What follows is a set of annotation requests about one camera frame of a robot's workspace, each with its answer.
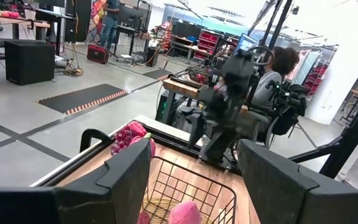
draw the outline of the steering wheel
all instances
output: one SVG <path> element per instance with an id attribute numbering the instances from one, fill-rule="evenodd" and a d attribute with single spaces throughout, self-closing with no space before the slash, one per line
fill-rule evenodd
<path id="1" fill-rule="evenodd" d="M 274 60 L 274 54 L 273 52 L 267 48 L 267 47 L 264 47 L 264 46 L 257 46 L 257 47 L 251 47 L 250 49 L 247 50 L 246 53 L 251 53 L 252 55 L 255 54 L 255 51 L 256 50 L 259 50 L 261 53 L 260 55 L 263 55 L 263 58 L 266 57 L 266 54 L 270 57 L 273 57 L 273 60 Z M 268 65 L 269 62 L 254 62 L 254 64 L 258 65 L 258 66 L 265 66 L 265 65 Z"/>

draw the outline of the colorful poster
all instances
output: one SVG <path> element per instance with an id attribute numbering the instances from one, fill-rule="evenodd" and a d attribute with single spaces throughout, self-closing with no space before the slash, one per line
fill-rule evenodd
<path id="1" fill-rule="evenodd" d="M 103 5 L 105 3 L 106 0 L 92 0 L 91 20 L 89 22 L 88 36 L 86 37 L 88 44 L 98 44 L 100 41 L 100 35 L 103 29 Z"/>

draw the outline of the person standing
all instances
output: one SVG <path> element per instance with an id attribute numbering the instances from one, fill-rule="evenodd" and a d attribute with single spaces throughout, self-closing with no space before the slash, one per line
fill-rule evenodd
<path id="1" fill-rule="evenodd" d="M 111 44 L 117 33 L 119 3 L 119 0 L 107 0 L 103 6 L 103 10 L 107 15 L 103 18 L 104 28 L 101 35 L 100 46 L 104 47 L 107 41 L 106 50 L 108 52 L 110 52 Z"/>

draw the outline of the red toolbox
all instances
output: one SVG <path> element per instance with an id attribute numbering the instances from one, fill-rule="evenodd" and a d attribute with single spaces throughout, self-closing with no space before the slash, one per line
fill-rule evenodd
<path id="1" fill-rule="evenodd" d="M 105 64 L 109 60 L 109 52 L 104 47 L 89 45 L 86 58 L 94 62 Z"/>

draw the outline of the wire basket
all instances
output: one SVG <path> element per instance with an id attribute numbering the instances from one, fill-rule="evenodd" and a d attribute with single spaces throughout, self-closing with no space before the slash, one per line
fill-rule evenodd
<path id="1" fill-rule="evenodd" d="M 171 210 L 187 201 L 197 204 L 203 224 L 234 223 L 236 194 L 232 189 L 160 157 L 153 157 L 150 167 L 141 208 L 150 224 L 168 223 Z"/>

